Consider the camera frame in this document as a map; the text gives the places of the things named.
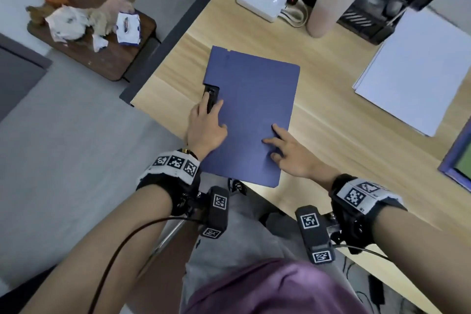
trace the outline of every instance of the finger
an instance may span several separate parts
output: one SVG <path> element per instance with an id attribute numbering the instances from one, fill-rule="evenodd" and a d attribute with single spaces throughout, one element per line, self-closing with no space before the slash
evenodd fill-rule
<path id="1" fill-rule="evenodd" d="M 294 137 L 282 127 L 278 127 L 276 124 L 272 125 L 273 130 L 280 136 L 284 141 L 295 140 Z"/>
<path id="2" fill-rule="evenodd" d="M 198 116 L 198 107 L 199 104 L 195 104 L 190 111 L 190 120 L 195 119 Z"/>
<path id="3" fill-rule="evenodd" d="M 270 158 L 280 166 L 280 161 L 283 160 L 283 157 L 278 153 L 271 153 Z"/>
<path id="4" fill-rule="evenodd" d="M 198 108 L 199 115 L 208 114 L 208 101 L 209 101 L 209 92 L 205 92 L 199 104 L 199 108 Z"/>
<path id="5" fill-rule="evenodd" d="M 285 146 L 285 141 L 284 140 L 281 140 L 280 138 L 268 138 L 268 139 L 264 139 L 263 140 L 263 143 L 265 144 L 273 144 L 274 146 L 280 148 L 281 150 L 283 150 L 282 148 Z"/>
<path id="6" fill-rule="evenodd" d="M 218 115 L 219 111 L 221 110 L 222 105 L 224 104 L 224 100 L 219 100 L 212 108 L 210 114 Z"/>

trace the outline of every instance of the purple shirt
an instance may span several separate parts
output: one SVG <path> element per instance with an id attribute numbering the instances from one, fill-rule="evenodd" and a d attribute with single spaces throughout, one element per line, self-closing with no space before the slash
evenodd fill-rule
<path id="1" fill-rule="evenodd" d="M 350 291 L 309 262 L 270 258 L 199 288 L 183 314 L 368 314 Z"/>

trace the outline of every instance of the wooden table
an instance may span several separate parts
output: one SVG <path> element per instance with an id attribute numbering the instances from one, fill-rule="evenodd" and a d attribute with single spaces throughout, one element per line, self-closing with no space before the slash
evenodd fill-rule
<path id="1" fill-rule="evenodd" d="M 97 8 L 106 0 L 70 0 L 75 8 Z M 109 41 L 108 46 L 99 52 L 93 51 L 92 29 L 87 28 L 86 34 L 80 40 L 66 43 L 55 42 L 47 25 L 28 24 L 28 31 L 33 36 L 44 41 L 55 49 L 65 53 L 75 61 L 85 65 L 103 77 L 117 81 L 126 72 L 128 67 L 134 61 L 139 51 L 143 48 L 150 37 L 154 37 L 156 31 L 156 22 L 137 11 L 141 23 L 141 42 L 139 46 L 120 45 L 116 39 L 116 34 L 112 33 L 106 36 Z"/>
<path id="2" fill-rule="evenodd" d="M 300 65 L 289 127 L 294 137 L 321 160 L 387 186 L 412 213 L 471 243 L 471 194 L 437 170 L 470 116 L 471 73 L 436 136 L 425 137 L 354 93 L 377 46 L 340 25 L 313 39 L 280 19 L 268 23 L 235 0 L 211 0 L 131 103 L 183 137 L 213 45 Z M 277 188 L 247 185 L 290 216 L 307 204 L 331 210 L 326 192 L 310 180 L 282 172 Z M 422 310 L 439 312 L 395 265 L 368 253 L 348 256 Z"/>

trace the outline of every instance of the desk edge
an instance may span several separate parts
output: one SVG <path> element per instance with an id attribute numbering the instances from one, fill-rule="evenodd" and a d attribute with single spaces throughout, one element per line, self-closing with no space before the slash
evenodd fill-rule
<path id="1" fill-rule="evenodd" d="M 175 25 L 168 36 L 162 41 L 162 44 L 149 56 L 148 62 L 139 71 L 139 73 L 134 76 L 130 85 L 126 87 L 119 98 L 126 103 L 131 104 L 131 101 L 134 99 L 136 94 L 152 76 L 157 67 L 160 66 L 165 57 L 170 53 L 209 2 L 210 0 L 196 0 L 191 5 L 177 25 Z"/>

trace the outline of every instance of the gray pants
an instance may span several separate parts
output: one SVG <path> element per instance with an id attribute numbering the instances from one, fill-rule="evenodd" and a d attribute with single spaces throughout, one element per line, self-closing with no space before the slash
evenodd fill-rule
<path id="1" fill-rule="evenodd" d="M 199 237 L 186 264 L 180 311 L 191 295 L 203 285 L 227 272 L 267 258 L 309 261 L 297 222 L 289 216 L 272 213 L 266 227 L 258 219 L 267 212 L 266 200 L 257 194 L 235 193 L 229 199 L 227 230 L 217 240 Z M 355 291 L 333 263 L 318 266 L 339 284 Z"/>

